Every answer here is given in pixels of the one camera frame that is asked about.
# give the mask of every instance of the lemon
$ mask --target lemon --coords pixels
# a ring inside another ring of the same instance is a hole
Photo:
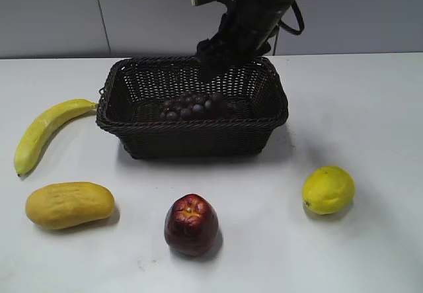
[[[326,166],[311,174],[303,186],[304,204],[316,214],[333,214],[351,203],[356,188],[345,170]]]

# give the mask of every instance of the apple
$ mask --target apple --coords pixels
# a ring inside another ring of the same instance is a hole
[[[179,253],[198,257],[213,247],[218,229],[217,214],[207,200],[187,194],[167,212],[165,240]]]

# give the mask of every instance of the wicker basket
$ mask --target wicker basket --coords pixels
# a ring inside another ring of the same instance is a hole
[[[288,101],[279,75],[267,58],[204,83],[193,57],[128,59],[113,65],[96,123],[116,135],[135,159],[260,153],[272,131],[288,118]],[[229,120],[167,122],[161,104],[185,91],[220,92],[235,103]]]

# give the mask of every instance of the yellow banana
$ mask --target yellow banana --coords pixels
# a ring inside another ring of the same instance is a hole
[[[29,173],[35,167],[42,148],[58,128],[95,108],[96,104],[91,101],[73,99],[59,103],[37,117],[26,130],[15,153],[15,170],[18,176]]]

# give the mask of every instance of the mango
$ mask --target mango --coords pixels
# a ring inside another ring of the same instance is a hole
[[[29,220],[50,230],[60,230],[109,218],[114,197],[105,187],[90,182],[69,182],[35,190],[26,200]]]

